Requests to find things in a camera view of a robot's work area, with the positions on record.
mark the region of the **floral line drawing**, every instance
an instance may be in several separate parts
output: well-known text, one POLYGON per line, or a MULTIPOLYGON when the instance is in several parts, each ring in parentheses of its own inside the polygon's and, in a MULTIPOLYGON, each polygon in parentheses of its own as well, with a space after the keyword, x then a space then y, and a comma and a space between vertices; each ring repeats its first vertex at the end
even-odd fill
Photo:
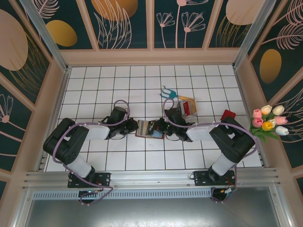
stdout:
POLYGON ((174 25, 175 21, 173 20, 171 13, 163 13, 163 16, 161 13, 157 13, 156 16, 157 16, 158 23, 161 27, 163 45, 164 45, 164 48, 166 48, 165 41, 164 41, 163 28, 174 25))
POLYGON ((178 12, 177 12, 177 22, 176 22, 176 36, 175 36, 175 42, 176 42, 176 48, 178 48, 178 22, 179 22, 179 15, 180 15, 180 8, 182 6, 186 6, 186 5, 200 5, 200 4, 204 4, 207 3, 208 0, 177 0, 177 4, 178 4, 178 12))
POLYGON ((102 49, 121 49, 127 44, 126 49, 128 49, 132 41, 132 27, 127 12, 125 9, 121 9, 116 2, 118 12, 116 13, 109 0, 104 0, 104 2, 105 5, 100 0, 96 0, 98 10, 110 20, 106 20, 102 16, 100 18, 94 13, 99 25, 98 44, 102 49))
POLYGON ((296 143, 303 140, 303 88, 301 91, 291 99, 278 103, 277 105, 284 105, 286 117, 294 116, 298 120, 286 123, 290 129, 288 137, 291 141, 282 140, 284 143, 296 143), (290 111, 293 107, 298 107, 295 111, 290 111))
POLYGON ((186 48, 186 36, 188 32, 201 31, 205 29, 205 24, 202 24, 204 21, 203 13, 192 13, 188 18, 188 12, 182 13, 182 24, 185 31, 184 38, 184 48, 186 48))
POLYGON ((277 24, 286 17, 288 25, 284 26, 276 38, 264 41, 261 45, 276 40, 279 49, 294 50, 303 41, 303 1, 292 0, 287 13, 277 20, 273 25, 277 24))
MULTIPOLYGON (((14 123, 10 122, 9 121, 9 116, 10 116, 10 113, 11 113, 11 110, 13 108, 13 103, 14 103, 14 99, 11 97, 11 96, 8 96, 7 97, 7 100, 5 100, 5 97, 3 94, 0 95, 0 123, 9 123, 11 125, 13 125, 14 127, 22 130, 22 131, 25 131, 25 129, 15 125, 14 123)), ((18 142, 21 142, 22 140, 21 139, 18 139, 14 136, 11 136, 11 135, 8 135, 2 131, 0 131, 0 134, 8 137, 8 138, 11 138, 13 140, 16 140, 18 142)))

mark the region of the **yellow oval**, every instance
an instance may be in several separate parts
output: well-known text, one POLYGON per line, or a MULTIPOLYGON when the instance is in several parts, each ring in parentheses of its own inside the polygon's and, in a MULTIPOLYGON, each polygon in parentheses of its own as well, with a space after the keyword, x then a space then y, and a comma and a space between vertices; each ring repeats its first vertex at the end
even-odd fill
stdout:
POLYGON ((27 61, 27 35, 21 24, 0 9, 0 65, 17 71, 27 61))
POLYGON ((226 17, 234 25, 250 25, 254 22, 264 0, 229 0, 226 17))
POLYGON ((282 58, 278 51, 267 50, 261 59, 260 76, 264 83, 270 84, 278 76, 282 66, 282 58))
POLYGON ((128 17, 132 17, 138 9, 138 0, 91 0, 95 10, 107 20, 117 21, 123 20, 119 16, 118 4, 122 9, 127 12, 128 17))
POLYGON ((77 42, 75 30, 61 20, 52 20, 46 24, 55 42, 61 46, 73 46, 77 42))

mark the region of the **white tulip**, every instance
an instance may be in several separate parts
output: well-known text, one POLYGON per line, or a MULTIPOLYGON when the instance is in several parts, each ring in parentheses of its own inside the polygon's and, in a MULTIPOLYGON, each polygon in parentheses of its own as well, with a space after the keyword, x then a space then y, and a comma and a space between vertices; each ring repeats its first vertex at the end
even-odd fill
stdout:
POLYGON ((289 134, 289 131, 283 126, 278 126, 276 128, 276 134, 278 134, 279 136, 287 136, 289 134))
POLYGON ((282 105, 278 105, 273 109, 273 114, 280 116, 284 112, 284 107, 282 105))

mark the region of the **decorative wallpaper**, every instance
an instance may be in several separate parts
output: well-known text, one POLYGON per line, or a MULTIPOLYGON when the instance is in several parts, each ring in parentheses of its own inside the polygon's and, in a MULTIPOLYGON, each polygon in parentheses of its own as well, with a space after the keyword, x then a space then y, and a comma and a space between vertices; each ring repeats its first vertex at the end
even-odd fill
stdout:
POLYGON ((0 169, 12 170, 31 113, 0 85, 0 169))
POLYGON ((49 61, 8 0, 0 4, 0 74, 36 102, 49 61))
POLYGON ((85 0, 100 49, 147 48, 145 0, 85 0))
POLYGON ((32 2, 60 50, 92 49, 76 0, 32 2))
POLYGON ((214 0, 155 0, 154 48, 201 48, 214 0))
POLYGON ((281 140, 292 168, 303 165, 303 79, 277 105, 283 105, 289 123, 283 125, 289 134, 281 140))
POLYGON ((290 0, 251 63, 269 101, 303 66, 303 2, 290 0))
POLYGON ((264 0, 224 0, 209 47, 240 47, 264 0))

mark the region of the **purple cable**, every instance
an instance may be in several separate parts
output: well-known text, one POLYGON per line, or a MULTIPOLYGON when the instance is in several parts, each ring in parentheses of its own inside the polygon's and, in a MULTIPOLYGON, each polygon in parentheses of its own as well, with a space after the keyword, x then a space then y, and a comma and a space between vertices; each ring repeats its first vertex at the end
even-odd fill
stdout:
MULTIPOLYGON (((111 193, 112 190, 113 190, 114 188, 113 188, 113 187, 110 187, 110 186, 102 186, 102 185, 94 184, 94 183, 91 183, 91 182, 88 182, 88 181, 84 180, 82 177, 80 177, 78 174, 76 174, 74 171, 72 171, 70 168, 68 168, 68 166, 66 166, 66 165, 63 164, 62 162, 56 160, 55 157, 56 157, 57 149, 58 149, 60 143, 63 141, 64 137, 65 137, 73 128, 75 128, 75 127, 77 127, 77 126, 85 126, 85 125, 116 126, 116 125, 119 125, 119 124, 121 124, 122 122, 126 121, 127 118, 128 118, 129 115, 130 115, 130 112, 131 112, 131 110, 130 110, 130 108, 129 108, 129 104, 128 104, 126 101, 124 101, 124 100, 117 100, 117 101, 115 101, 115 103, 114 103, 114 107, 115 107, 115 105, 116 105, 118 102, 124 102, 124 103, 127 105, 127 114, 126 114, 126 116, 124 117, 123 120, 121 120, 121 121, 119 121, 118 123, 115 123, 115 124, 96 123, 96 122, 77 123, 77 124, 74 124, 73 126, 69 127, 68 130, 66 130, 66 132, 61 136, 61 138, 59 139, 58 143, 56 144, 56 146, 55 146, 55 148, 54 148, 54 150, 53 150, 53 161, 56 162, 56 163, 62 164, 67 170, 69 170, 72 174, 74 174, 76 177, 78 177, 78 178, 79 178, 80 180, 82 180, 84 183, 87 183, 87 184, 89 184, 89 185, 91 185, 91 186, 94 186, 94 187, 97 187, 97 188, 100 188, 100 189, 101 189, 101 188, 102 188, 102 189, 105 189, 105 188, 109 188, 109 189, 110 189, 110 190, 109 190, 107 193, 105 193, 100 199, 94 200, 93 202, 91 202, 90 204, 88 204, 88 206, 89 206, 89 205, 93 205, 93 204, 99 202, 100 200, 102 200, 102 199, 103 199, 104 197, 106 197, 109 193, 111 193)), ((83 194, 83 195, 80 197, 80 202, 82 203, 82 205, 84 204, 83 201, 82 201, 82 198, 83 198, 84 196, 89 195, 89 194, 96 194, 96 193, 97 193, 97 192, 89 192, 89 193, 83 194)))

